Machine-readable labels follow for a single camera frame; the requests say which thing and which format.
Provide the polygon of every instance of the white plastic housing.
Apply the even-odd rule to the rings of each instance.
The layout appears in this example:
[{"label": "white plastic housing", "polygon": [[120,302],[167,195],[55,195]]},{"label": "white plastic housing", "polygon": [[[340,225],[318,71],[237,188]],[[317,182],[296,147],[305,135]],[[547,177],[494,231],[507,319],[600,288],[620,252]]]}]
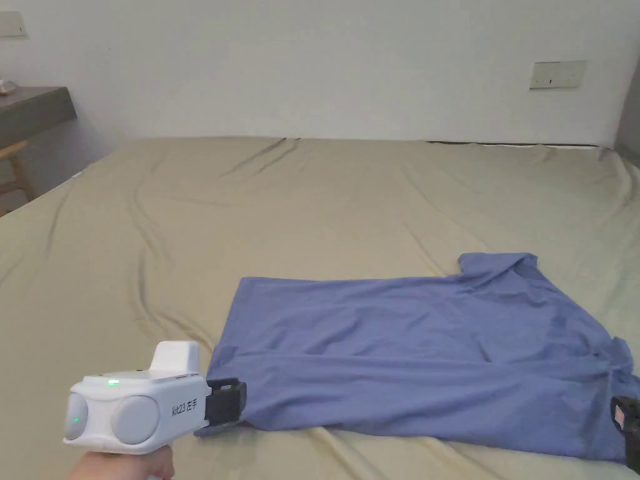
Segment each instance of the white plastic housing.
[{"label": "white plastic housing", "polygon": [[208,425],[211,389],[197,371],[199,350],[196,342],[162,342],[149,370],[84,377],[71,388],[63,441],[145,454]]}]

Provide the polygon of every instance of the white wall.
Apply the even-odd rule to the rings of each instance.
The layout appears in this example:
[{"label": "white wall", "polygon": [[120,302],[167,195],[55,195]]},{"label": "white wall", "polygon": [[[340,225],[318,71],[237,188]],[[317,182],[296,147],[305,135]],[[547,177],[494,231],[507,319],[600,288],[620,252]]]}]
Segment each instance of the white wall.
[{"label": "white wall", "polygon": [[[49,138],[64,160],[49,161],[54,183],[139,136],[611,145],[640,53],[638,0],[0,0],[0,10],[20,10],[29,33],[0,40],[2,75],[67,85],[80,116]],[[583,87],[529,92],[532,63],[550,60],[589,60]]]}]

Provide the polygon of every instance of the gray desk top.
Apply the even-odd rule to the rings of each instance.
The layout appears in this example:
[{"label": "gray desk top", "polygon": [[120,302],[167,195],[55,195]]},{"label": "gray desk top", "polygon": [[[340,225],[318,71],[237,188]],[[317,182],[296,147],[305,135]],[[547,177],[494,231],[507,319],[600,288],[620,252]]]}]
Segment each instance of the gray desk top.
[{"label": "gray desk top", "polygon": [[66,87],[20,87],[0,96],[0,148],[75,118]]}]

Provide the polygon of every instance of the blue t-shirt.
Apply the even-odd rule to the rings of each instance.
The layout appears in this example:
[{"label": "blue t-shirt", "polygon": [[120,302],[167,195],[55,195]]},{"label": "blue t-shirt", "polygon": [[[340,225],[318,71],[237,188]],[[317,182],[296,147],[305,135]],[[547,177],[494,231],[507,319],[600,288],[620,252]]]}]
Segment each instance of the blue t-shirt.
[{"label": "blue t-shirt", "polygon": [[528,253],[467,253],[443,278],[244,278],[208,377],[266,430],[335,427],[624,460],[612,396],[633,358]]}]

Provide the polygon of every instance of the bed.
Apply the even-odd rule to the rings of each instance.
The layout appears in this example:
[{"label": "bed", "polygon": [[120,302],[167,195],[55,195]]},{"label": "bed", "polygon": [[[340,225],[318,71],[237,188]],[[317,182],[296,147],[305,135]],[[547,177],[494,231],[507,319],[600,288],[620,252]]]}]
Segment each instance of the bed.
[{"label": "bed", "polygon": [[[0,220],[3,477],[63,479],[69,387],[192,339],[202,369],[243,276],[457,273],[532,252],[640,356],[639,170],[602,148],[143,140]],[[236,428],[176,441],[177,479],[635,478],[623,465],[434,438]]]}]

